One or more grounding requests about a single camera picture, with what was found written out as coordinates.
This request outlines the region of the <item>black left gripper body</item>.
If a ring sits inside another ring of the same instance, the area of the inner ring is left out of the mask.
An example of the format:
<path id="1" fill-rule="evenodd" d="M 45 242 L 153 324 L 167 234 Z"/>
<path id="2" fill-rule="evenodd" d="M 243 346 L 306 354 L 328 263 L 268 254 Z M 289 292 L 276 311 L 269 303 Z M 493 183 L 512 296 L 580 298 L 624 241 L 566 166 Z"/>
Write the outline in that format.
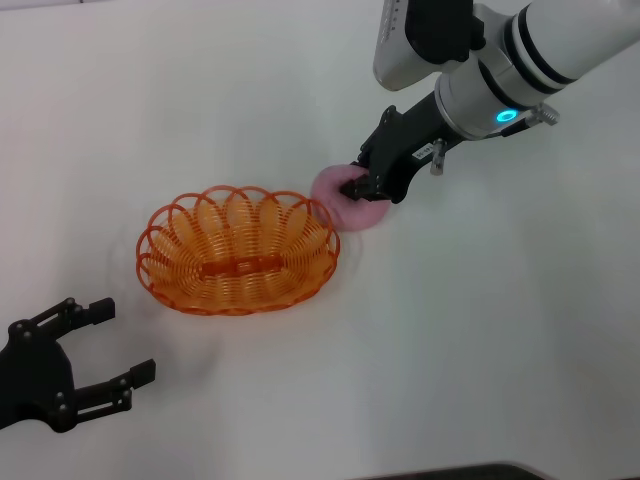
<path id="1" fill-rule="evenodd" d="M 75 386 L 61 346 L 37 327 L 11 327 L 0 350 L 0 430 L 38 420 L 54 432 L 75 427 Z"/>

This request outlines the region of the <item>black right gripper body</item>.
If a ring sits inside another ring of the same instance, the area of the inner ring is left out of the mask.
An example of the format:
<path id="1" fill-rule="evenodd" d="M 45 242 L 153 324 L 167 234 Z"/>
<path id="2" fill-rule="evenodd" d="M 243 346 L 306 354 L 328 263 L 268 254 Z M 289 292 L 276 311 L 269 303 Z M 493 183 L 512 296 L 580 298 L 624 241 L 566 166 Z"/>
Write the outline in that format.
<path id="1" fill-rule="evenodd" d="M 430 93 L 404 113 L 388 107 L 362 146 L 359 161 L 368 163 L 370 175 L 384 177 L 385 200 L 399 203 L 414 176 L 432 159 L 430 153 L 423 158 L 415 153 L 438 139 L 445 140 L 448 149 L 463 141 L 442 117 L 435 94 Z"/>

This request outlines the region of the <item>pink peach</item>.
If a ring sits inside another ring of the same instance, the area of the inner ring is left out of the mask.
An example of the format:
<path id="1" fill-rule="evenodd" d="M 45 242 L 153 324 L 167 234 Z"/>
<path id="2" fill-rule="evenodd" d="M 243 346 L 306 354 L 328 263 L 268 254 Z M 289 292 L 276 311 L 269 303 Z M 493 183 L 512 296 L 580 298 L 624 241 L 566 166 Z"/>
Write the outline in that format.
<path id="1" fill-rule="evenodd" d="M 340 192 L 350 180 L 366 174 L 365 168 L 355 165 L 334 165 L 322 170 L 311 187 L 311 198 L 324 208 L 315 207 L 314 213 L 324 222 L 331 220 L 337 231 L 362 231 L 378 224 L 391 207 L 391 202 L 352 200 Z"/>

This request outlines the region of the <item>orange plastic woven basket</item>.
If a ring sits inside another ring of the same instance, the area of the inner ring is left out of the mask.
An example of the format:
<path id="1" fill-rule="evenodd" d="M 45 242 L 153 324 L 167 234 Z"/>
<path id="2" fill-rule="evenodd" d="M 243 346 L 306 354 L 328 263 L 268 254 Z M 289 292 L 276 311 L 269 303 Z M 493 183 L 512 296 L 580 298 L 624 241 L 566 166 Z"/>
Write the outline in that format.
<path id="1" fill-rule="evenodd" d="M 336 271 L 340 238 L 322 203 L 291 191 L 218 185 L 158 209 L 136 274 L 162 305 L 199 316 L 290 308 Z"/>

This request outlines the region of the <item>dark curved robot edge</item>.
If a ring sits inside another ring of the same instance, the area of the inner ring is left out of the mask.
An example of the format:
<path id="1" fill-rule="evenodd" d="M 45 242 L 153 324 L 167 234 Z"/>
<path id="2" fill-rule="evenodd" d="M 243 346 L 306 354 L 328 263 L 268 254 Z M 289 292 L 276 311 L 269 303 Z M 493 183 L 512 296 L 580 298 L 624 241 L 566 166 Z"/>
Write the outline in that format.
<path id="1" fill-rule="evenodd" d="M 394 473 L 349 480 L 552 480 L 529 467 L 504 462 Z"/>

